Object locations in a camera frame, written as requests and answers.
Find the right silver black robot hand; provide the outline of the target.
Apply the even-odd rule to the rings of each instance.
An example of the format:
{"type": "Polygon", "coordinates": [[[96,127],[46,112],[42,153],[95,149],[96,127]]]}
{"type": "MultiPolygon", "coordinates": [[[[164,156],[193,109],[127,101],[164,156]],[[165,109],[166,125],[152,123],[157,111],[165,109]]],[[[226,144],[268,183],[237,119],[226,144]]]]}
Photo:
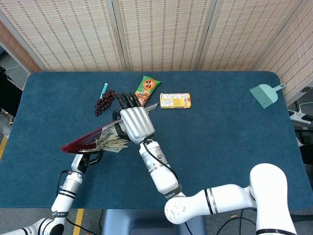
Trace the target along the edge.
{"type": "Polygon", "coordinates": [[[155,129],[150,120],[149,114],[141,106],[134,93],[115,93],[121,110],[115,109],[112,113],[115,130],[122,139],[140,144],[152,137],[155,129]]]}

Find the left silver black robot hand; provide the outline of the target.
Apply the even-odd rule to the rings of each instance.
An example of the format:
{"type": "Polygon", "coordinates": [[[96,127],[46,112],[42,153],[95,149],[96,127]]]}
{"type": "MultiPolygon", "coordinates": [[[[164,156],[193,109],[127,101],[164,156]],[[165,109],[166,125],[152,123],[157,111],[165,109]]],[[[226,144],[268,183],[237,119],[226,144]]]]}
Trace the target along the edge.
{"type": "Polygon", "coordinates": [[[71,164],[72,171],[85,174],[88,167],[97,164],[102,160],[103,153],[103,150],[96,152],[97,156],[94,159],[90,158],[93,153],[76,154],[71,164]]]}

